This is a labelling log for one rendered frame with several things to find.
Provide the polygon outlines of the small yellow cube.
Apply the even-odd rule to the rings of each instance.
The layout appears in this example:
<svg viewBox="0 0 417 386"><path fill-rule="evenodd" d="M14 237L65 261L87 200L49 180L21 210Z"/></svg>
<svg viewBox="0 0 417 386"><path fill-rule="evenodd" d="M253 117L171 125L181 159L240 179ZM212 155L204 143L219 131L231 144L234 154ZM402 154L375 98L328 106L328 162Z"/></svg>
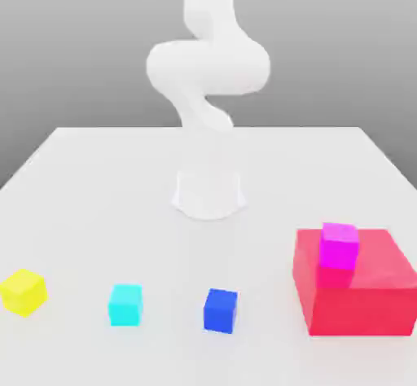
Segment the small yellow cube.
<svg viewBox="0 0 417 386"><path fill-rule="evenodd" d="M5 309L28 317L48 298L43 276L20 269L0 283L0 297Z"/></svg>

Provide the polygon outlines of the small cyan cube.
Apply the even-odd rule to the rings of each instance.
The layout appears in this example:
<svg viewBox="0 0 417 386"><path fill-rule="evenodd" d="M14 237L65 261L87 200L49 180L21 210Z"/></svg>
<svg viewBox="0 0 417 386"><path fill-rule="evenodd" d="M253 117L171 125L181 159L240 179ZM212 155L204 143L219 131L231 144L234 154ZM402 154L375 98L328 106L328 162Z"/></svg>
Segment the small cyan cube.
<svg viewBox="0 0 417 386"><path fill-rule="evenodd" d="M138 284L118 283L112 288L108 316L112 326L139 326L143 314L143 290Z"/></svg>

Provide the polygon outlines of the small magenta cube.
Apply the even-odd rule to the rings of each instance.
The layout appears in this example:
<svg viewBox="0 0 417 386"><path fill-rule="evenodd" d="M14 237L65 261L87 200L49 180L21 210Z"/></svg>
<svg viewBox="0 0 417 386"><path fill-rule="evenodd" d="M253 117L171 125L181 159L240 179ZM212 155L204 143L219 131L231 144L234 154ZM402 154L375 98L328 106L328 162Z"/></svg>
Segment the small magenta cube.
<svg viewBox="0 0 417 386"><path fill-rule="evenodd" d="M319 264L339 270L353 270L358 258L359 234L354 225L323 223L319 243Z"/></svg>

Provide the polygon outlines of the large red box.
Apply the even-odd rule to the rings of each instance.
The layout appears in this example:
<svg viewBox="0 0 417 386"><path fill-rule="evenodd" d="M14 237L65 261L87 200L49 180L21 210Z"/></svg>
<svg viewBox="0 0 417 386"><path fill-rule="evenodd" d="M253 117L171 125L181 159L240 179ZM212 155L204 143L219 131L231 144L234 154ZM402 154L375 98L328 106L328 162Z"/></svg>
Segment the large red box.
<svg viewBox="0 0 417 386"><path fill-rule="evenodd" d="M292 276L312 336L408 336L417 320L417 271L391 234L361 229L356 268L318 263L320 231L299 229Z"/></svg>

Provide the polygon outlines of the small blue cube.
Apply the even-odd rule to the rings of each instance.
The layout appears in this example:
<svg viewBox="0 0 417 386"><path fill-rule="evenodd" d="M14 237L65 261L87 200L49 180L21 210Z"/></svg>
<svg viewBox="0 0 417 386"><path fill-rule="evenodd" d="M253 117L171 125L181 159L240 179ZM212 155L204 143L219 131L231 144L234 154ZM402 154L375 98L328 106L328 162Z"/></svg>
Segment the small blue cube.
<svg viewBox="0 0 417 386"><path fill-rule="evenodd" d="M238 293L210 288L204 304L204 329L232 334Z"/></svg>

